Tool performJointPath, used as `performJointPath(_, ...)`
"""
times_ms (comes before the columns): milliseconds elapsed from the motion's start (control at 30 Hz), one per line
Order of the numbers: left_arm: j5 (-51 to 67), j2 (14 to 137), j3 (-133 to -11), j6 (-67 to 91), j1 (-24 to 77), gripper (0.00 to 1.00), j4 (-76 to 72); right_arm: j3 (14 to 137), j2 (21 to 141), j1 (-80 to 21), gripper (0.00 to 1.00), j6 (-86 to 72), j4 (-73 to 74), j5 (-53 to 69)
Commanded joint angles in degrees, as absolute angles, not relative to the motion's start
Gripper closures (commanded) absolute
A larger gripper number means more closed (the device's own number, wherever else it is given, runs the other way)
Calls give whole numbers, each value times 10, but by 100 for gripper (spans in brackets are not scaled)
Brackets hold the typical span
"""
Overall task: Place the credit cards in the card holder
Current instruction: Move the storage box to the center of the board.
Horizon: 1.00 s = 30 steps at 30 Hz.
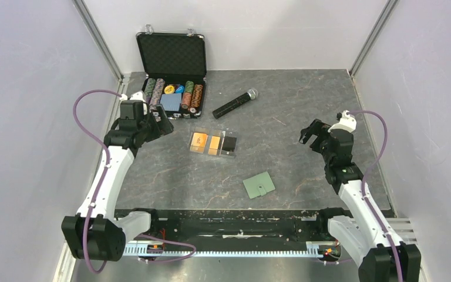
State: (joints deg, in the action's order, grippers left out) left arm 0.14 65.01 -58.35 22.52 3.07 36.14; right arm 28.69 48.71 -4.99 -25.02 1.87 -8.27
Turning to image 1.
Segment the clear acrylic card tray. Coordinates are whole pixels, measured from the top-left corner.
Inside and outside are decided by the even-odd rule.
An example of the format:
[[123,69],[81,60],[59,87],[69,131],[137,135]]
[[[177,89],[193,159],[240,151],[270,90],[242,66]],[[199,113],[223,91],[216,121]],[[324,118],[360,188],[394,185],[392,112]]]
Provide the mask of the clear acrylic card tray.
[[237,154],[237,143],[236,132],[195,127],[188,148],[193,153],[233,159]]

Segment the green card holder wallet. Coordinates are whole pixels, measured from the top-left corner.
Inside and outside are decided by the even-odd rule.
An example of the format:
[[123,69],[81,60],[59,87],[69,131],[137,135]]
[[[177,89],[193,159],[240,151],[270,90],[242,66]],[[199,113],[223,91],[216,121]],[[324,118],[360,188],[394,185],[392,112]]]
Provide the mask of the green card holder wallet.
[[243,185],[250,199],[265,196],[267,193],[275,190],[274,183],[268,172],[243,180]]

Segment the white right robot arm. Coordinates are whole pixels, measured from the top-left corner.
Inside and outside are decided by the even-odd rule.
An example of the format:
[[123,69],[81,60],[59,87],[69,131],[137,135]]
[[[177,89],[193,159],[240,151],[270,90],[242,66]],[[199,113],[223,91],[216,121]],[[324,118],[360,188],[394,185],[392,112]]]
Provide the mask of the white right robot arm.
[[315,138],[310,148],[322,156],[325,178],[348,208],[320,210],[316,233],[341,244],[358,268],[359,281],[419,281],[422,256],[417,245],[394,231],[352,161],[355,128],[354,119],[332,126],[315,119],[301,130],[299,142]]

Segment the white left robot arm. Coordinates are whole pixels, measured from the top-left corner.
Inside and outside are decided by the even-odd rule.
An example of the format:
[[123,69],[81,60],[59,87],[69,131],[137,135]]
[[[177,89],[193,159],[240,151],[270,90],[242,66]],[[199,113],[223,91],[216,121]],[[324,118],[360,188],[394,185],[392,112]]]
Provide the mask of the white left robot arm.
[[125,100],[103,139],[103,153],[95,182],[74,216],[61,224],[72,256],[76,259],[118,261],[126,244],[139,234],[155,239],[161,224],[154,213],[133,209],[120,220],[115,206],[128,169],[141,146],[173,131],[164,107],[142,100]]

